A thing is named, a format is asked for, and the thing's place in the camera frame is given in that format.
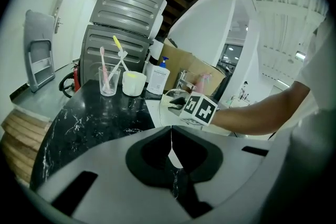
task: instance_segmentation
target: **white bottle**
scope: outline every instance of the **white bottle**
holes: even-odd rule
[[[166,85],[170,71],[166,69],[167,57],[163,56],[163,62],[160,66],[153,66],[152,73],[149,79],[147,90],[154,94],[162,94]]]

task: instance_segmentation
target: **window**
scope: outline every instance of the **window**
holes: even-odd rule
[[[242,50],[242,46],[225,44],[219,61],[236,66]]]

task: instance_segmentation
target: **white pillar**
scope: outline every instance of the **white pillar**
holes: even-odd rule
[[[172,26],[168,37],[179,49],[216,66],[229,33],[236,0],[198,0]]]
[[[246,39],[244,42],[242,53],[239,57],[237,67],[231,77],[231,80],[226,87],[222,98],[220,99],[221,103],[226,102],[233,95],[239,94],[240,88],[242,87],[254,52],[257,50],[259,42],[260,27],[259,23],[255,20],[250,20],[248,23],[248,31]]]

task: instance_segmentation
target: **fiducial marker cube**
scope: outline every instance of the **fiducial marker cube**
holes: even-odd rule
[[[216,110],[215,102],[204,94],[192,92],[180,114],[180,119],[188,124],[209,126]]]

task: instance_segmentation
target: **black hose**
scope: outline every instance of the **black hose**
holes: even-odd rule
[[[62,91],[67,98],[71,98],[72,96],[69,95],[65,90],[69,89],[72,85],[64,87],[64,82],[67,79],[73,79],[73,75],[74,75],[73,72],[67,74],[58,85],[58,90]]]

